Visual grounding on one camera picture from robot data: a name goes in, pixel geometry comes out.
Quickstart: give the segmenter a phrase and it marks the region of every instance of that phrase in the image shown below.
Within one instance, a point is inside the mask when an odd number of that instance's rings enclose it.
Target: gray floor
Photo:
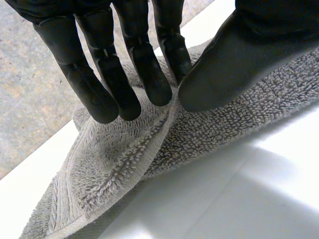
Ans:
[[[201,0],[194,5],[185,0],[182,25],[213,1]],[[125,60],[128,54],[114,15],[116,47]],[[152,4],[149,20],[151,44],[156,49]],[[0,22],[1,179],[68,123],[79,101],[31,23],[4,1],[0,2]],[[85,43],[83,48],[93,66]]]

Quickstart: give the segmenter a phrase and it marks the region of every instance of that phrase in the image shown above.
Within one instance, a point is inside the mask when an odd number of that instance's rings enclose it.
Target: white table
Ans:
[[[233,9],[214,1],[182,29],[187,46]],[[71,121],[0,181],[0,239],[19,237],[77,135]],[[317,239],[318,135],[319,104],[150,181],[100,239]]]

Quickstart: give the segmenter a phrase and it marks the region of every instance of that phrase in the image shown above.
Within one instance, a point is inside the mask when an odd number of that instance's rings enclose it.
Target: towel fold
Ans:
[[[207,43],[190,48],[193,63]],[[203,113],[183,110],[164,59],[159,62],[173,90],[167,106],[149,102],[127,63],[124,69],[142,106],[137,120],[117,118],[99,124],[85,108],[76,111],[79,136],[21,239],[94,238],[146,179],[199,159],[319,99],[318,50],[269,74],[224,107]]]

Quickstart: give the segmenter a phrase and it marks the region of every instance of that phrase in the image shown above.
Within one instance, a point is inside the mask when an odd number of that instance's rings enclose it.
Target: terry cloth towel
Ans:
[[[193,63],[206,44],[189,50]],[[319,99],[318,50],[269,74],[224,107],[203,113],[183,110],[164,59],[159,62],[173,86],[169,105],[153,106],[132,64],[127,63],[124,69],[142,105],[137,120],[118,118],[99,124],[84,108],[76,112],[79,136],[22,239],[93,238],[130,201],[141,182],[216,151]]]

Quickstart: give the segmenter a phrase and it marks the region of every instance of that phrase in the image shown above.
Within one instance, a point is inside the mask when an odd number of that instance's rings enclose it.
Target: black robotic finger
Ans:
[[[141,113],[140,102],[116,55],[112,9],[77,15],[95,65],[119,106],[120,117],[135,120]]]
[[[92,117],[100,123],[115,120],[119,114],[118,106],[85,59],[74,17],[54,17],[33,26]]]
[[[184,0],[153,0],[160,48],[172,76],[179,84],[191,70],[191,61],[180,34]]]
[[[156,106],[168,104],[172,91],[148,36],[148,1],[116,0],[113,4],[120,19],[128,53],[149,100]]]

